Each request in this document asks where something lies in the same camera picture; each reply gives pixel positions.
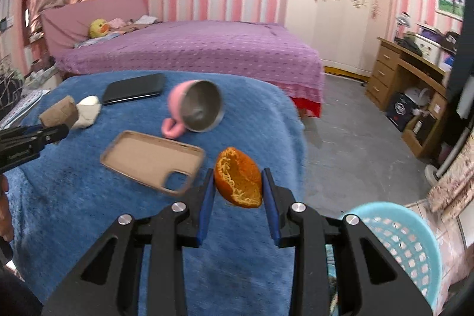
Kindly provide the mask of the person's left hand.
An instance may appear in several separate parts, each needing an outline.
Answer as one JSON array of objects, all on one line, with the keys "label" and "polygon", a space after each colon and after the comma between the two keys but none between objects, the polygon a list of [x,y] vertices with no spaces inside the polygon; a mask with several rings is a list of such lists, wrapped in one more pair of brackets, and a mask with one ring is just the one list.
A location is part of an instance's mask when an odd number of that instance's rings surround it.
[{"label": "person's left hand", "polygon": [[4,241],[11,242],[14,238],[14,228],[12,225],[10,205],[7,196],[8,191],[8,180],[4,175],[1,175],[0,236]]}]

